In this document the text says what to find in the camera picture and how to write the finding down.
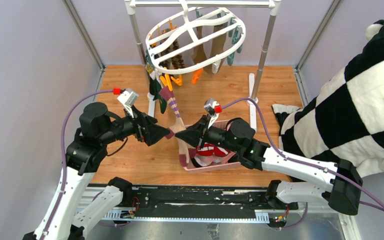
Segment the dark green sock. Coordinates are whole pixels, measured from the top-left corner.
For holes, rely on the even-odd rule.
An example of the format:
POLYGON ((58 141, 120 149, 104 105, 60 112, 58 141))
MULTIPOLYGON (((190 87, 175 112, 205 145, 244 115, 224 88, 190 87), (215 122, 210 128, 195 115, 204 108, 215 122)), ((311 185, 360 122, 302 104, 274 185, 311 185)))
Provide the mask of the dark green sock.
POLYGON ((161 83, 159 82, 159 74, 155 70, 149 73, 151 77, 149 90, 152 95, 152 100, 159 103, 160 113, 164 114, 167 109, 167 101, 160 95, 160 91, 163 89, 161 83))

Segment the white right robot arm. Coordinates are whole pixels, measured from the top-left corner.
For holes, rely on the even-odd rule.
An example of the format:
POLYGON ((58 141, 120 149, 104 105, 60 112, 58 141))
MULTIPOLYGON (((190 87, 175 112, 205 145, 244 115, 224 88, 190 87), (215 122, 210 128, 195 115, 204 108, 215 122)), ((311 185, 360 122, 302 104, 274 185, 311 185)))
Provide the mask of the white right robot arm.
POLYGON ((226 129, 211 126, 205 116, 175 137, 200 149, 205 143, 235 153, 236 159, 248 169, 278 172, 299 182, 275 181, 265 195, 266 204, 278 209, 295 202, 327 203, 345 215, 358 214, 362 178, 348 160, 319 161, 281 151, 254 138, 255 130, 242 118, 229 121, 226 129))

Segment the red white striped sock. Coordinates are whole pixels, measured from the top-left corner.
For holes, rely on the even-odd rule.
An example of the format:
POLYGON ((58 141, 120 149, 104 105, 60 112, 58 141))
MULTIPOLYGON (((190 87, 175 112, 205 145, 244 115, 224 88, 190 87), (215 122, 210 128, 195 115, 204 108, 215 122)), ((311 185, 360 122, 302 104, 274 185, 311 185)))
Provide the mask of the red white striped sock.
POLYGON ((229 150, 226 150, 222 147, 215 146, 210 143, 205 143, 202 148, 197 150, 197 154, 203 157, 216 156, 224 158, 230 153, 229 150))

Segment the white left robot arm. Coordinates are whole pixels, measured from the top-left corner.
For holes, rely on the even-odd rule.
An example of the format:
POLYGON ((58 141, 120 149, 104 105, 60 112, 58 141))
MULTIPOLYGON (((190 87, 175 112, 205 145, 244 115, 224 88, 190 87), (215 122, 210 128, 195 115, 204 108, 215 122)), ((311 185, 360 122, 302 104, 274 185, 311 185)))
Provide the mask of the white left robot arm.
POLYGON ((83 194, 109 154, 107 146, 134 136, 152 146, 170 133, 154 117, 131 108, 120 117, 106 104, 88 104, 79 117, 80 127, 74 140, 63 152, 63 167, 58 189, 42 222, 26 233, 25 240, 85 240, 91 230, 112 208, 129 206, 133 201, 132 183, 120 177, 111 179, 101 194, 77 213, 83 194))

